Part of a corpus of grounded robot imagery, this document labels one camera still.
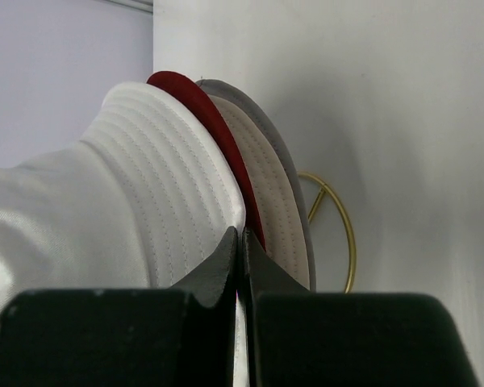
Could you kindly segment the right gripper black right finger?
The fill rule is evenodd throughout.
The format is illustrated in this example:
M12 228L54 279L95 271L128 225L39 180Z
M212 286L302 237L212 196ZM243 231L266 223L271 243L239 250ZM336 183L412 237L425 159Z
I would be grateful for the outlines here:
M475 386L457 327L416 293L314 293L242 235L252 386Z

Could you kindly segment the white bucket hat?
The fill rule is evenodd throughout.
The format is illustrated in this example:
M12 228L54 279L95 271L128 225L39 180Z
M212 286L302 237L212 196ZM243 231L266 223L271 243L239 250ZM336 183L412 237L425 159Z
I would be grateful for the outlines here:
M170 287L245 219L200 121L162 89L117 85L77 142L0 169L0 312L25 290Z

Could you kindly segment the dark red bucket hat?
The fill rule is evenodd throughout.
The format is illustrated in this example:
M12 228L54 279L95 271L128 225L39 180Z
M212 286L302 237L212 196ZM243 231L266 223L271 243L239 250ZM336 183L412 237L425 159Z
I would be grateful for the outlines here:
M215 104L195 82L180 73L156 72L148 78L147 83L177 99L209 131L240 187L246 206L246 224L253 230L261 246L265 248L261 216L248 170L235 138Z

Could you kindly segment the left aluminium frame post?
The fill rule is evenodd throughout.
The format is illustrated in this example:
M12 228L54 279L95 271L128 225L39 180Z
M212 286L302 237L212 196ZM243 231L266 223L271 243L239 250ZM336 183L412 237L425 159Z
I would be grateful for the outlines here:
M153 0L103 0L104 2L137 10L146 14L153 13Z

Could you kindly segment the grey bucket hat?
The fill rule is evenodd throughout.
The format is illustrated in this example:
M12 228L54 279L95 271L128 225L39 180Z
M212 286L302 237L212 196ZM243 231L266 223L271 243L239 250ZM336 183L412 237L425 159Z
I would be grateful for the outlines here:
M235 86L228 84L227 82L215 80L215 79L203 79L197 82L197 85L207 93L208 97L212 95L219 96L227 99L230 102L235 103L238 107L256 121L260 126L265 136L275 149L280 161L282 162L290 183L292 185L295 200L298 204L300 217L302 220L302 226L307 237L307 252L310 261L311 281L312 289L316 288L316 276L315 276L315 259L314 249L311 241L310 226L307 220L307 209L303 198L303 192L299 183L298 171L294 165L290 152L283 141L279 131L274 126L267 114L243 91L237 89Z

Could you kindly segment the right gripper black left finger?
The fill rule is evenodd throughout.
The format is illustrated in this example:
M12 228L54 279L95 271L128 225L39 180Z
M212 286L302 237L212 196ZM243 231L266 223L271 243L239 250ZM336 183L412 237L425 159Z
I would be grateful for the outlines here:
M0 314L0 386L229 386L238 235L168 289L32 290Z

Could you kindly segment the gold wire hat stand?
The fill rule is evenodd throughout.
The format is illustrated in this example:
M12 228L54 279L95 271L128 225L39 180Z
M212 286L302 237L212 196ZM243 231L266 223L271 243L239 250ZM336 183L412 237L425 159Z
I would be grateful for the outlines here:
M307 190L317 287L349 293L357 271L357 243L349 212L340 195L322 177L306 171L298 175Z

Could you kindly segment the beige bucket hat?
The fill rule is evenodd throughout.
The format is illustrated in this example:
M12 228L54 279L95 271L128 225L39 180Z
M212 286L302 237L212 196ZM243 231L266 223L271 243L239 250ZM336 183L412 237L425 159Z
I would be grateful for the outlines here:
M260 126L235 103L212 102L225 119L242 155L261 218L267 255L306 289L310 261L298 204L285 168Z

